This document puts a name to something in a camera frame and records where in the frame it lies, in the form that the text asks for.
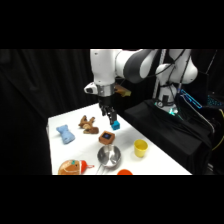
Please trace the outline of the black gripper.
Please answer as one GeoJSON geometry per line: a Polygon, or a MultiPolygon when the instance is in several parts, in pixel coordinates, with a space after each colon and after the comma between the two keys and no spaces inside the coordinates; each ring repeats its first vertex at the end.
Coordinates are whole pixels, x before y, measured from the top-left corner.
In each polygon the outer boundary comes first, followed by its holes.
{"type": "Polygon", "coordinates": [[[102,115],[108,115],[110,124],[113,125],[114,122],[117,120],[117,112],[114,109],[114,96],[106,96],[98,97],[99,107],[102,110],[102,115]]]}

